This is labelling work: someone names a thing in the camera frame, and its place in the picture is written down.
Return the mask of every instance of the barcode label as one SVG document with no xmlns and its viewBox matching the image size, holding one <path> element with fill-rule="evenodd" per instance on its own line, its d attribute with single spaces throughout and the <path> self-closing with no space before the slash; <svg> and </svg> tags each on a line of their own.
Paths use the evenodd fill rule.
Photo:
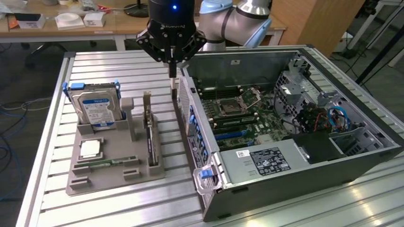
<svg viewBox="0 0 404 227">
<path fill-rule="evenodd" d="M 250 150 L 242 150 L 236 152 L 238 157 L 247 157 L 250 156 Z"/>
<path fill-rule="evenodd" d="M 112 31 L 95 31 L 95 34 L 112 34 Z"/>
</svg>

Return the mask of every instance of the power supply label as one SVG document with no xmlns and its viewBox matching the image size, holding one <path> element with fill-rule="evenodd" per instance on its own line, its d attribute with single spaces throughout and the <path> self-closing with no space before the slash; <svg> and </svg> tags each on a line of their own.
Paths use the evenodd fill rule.
<svg viewBox="0 0 404 227">
<path fill-rule="evenodd" d="M 255 166 L 260 175 L 267 176 L 270 174 L 279 173 L 290 170 L 290 164 L 286 161 L 286 157 L 279 148 L 271 148 L 250 153 Z"/>
</svg>

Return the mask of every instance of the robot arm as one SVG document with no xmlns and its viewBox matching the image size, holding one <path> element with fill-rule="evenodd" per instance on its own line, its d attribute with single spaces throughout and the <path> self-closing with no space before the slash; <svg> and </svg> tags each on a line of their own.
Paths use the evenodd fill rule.
<svg viewBox="0 0 404 227">
<path fill-rule="evenodd" d="M 170 77 L 175 78 L 178 63 L 190 60 L 202 48 L 224 51 L 226 39 L 247 47 L 262 43 L 271 24 L 270 2 L 243 0 L 234 7 L 232 0 L 204 0 L 198 31 L 194 0 L 148 0 L 150 21 L 136 42 L 158 62 L 168 64 Z"/>
<path fill-rule="evenodd" d="M 207 42 L 194 22 L 194 0 L 150 0 L 147 30 L 136 39 L 139 46 L 158 62 L 170 66 L 170 77 L 178 75 L 178 63 L 191 59 Z M 154 37 L 159 46 L 151 42 Z"/>
</svg>

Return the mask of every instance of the blue cable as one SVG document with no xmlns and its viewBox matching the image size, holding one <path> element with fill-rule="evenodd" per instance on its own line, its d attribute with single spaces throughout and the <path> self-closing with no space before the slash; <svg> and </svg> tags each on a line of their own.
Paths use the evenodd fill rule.
<svg viewBox="0 0 404 227">
<path fill-rule="evenodd" d="M 19 188 L 22 187 L 22 184 L 23 184 L 23 171 L 22 171 L 22 165 L 20 165 L 20 161 L 19 161 L 18 155 L 12 151 L 12 149 L 10 149 L 10 148 L 7 148 L 4 146 L 2 146 L 2 148 L 6 148 L 10 151 L 11 155 L 12 155 L 12 157 L 15 159 L 15 162 L 16 162 L 16 165 L 18 165 L 18 172 L 19 172 L 19 183 L 18 183 L 15 189 L 12 189 L 3 197 L 0 197 L 0 201 L 3 199 L 6 199 L 10 195 L 12 195 L 19 190 Z"/>
<path fill-rule="evenodd" d="M 11 136 L 14 136 L 15 134 L 18 134 L 18 133 L 23 130 L 23 128 L 24 128 L 26 125 L 27 125 L 27 118 L 26 118 L 26 116 L 23 116 L 23 115 L 10 114 L 10 113 L 7 113 L 7 112 L 4 112 L 4 111 L 2 111 L 2 110 L 0 110 L 0 113 L 4 114 L 6 116 L 10 116 L 10 117 L 20 117 L 20 118 L 23 118 L 22 127 L 20 127 L 12 134 L 10 134 L 8 136 L 4 137 L 4 138 L 8 139 Z"/>
<path fill-rule="evenodd" d="M 335 123 L 334 123 L 334 120 L 332 120 L 332 117 L 331 117 L 331 110 L 339 110 L 342 111 L 343 115 L 344 115 L 344 120 L 347 121 L 347 126 L 348 126 L 348 129 L 351 128 L 351 122 L 350 122 L 350 118 L 348 118 L 348 115 L 347 115 L 347 112 L 346 110 L 339 107 L 339 106 L 334 106 L 331 107 L 328 110 L 327 110 L 327 116 L 328 116 L 328 121 L 331 123 L 332 126 L 336 127 Z"/>
</svg>

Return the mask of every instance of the blue cable on floor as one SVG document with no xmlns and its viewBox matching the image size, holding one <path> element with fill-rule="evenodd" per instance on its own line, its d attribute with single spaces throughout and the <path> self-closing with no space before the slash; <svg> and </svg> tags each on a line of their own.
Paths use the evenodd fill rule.
<svg viewBox="0 0 404 227">
<path fill-rule="evenodd" d="M 20 127 L 14 133 L 11 133 L 8 136 L 4 137 L 4 138 L 8 139 L 11 136 L 14 136 L 15 134 L 18 134 L 18 133 L 23 130 L 23 128 L 24 128 L 26 125 L 27 125 L 27 118 L 26 118 L 26 116 L 23 116 L 23 115 L 10 114 L 10 113 L 7 113 L 7 112 L 4 112 L 4 111 L 2 111 L 2 110 L 0 110 L 0 113 L 4 114 L 6 116 L 10 116 L 10 117 L 20 117 L 20 118 L 23 118 L 22 127 Z"/>
<path fill-rule="evenodd" d="M 8 149 L 8 147 L 4 147 L 4 146 L 0 146 L 0 147 L 4 148 L 4 149 L 7 149 L 10 151 L 11 155 L 14 157 L 14 160 L 16 162 L 18 172 L 19 172 L 19 183 L 18 183 L 18 186 L 3 197 L 0 197 L 0 201 L 2 201 L 3 199 L 7 199 L 7 197 L 10 197 L 22 188 L 22 185 L 23 185 L 23 170 L 22 170 L 22 165 L 20 165 L 20 161 L 19 161 L 16 153 L 12 151 L 12 149 Z"/>
<path fill-rule="evenodd" d="M 22 127 L 14 132 L 11 133 L 8 136 L 4 136 L 3 139 L 8 139 L 11 136 L 14 136 L 15 134 L 18 134 L 23 128 L 27 125 L 27 118 L 23 115 L 16 115 L 16 114 L 10 114 L 4 111 L 0 110 L 0 114 L 4 114 L 6 116 L 10 117 L 20 117 L 23 118 L 23 124 Z M 6 149 L 10 152 L 10 155 L 12 156 L 15 162 L 16 162 L 16 166 L 18 166 L 18 173 L 19 173 L 19 183 L 15 187 L 15 189 L 12 189 L 3 197 L 0 197 L 0 201 L 3 201 L 4 199 L 7 199 L 23 186 L 23 170 L 22 170 L 22 165 L 20 165 L 20 161 L 19 161 L 19 157 L 16 155 L 16 153 L 14 152 L 12 148 L 10 146 L 0 146 L 0 148 Z"/>
</svg>

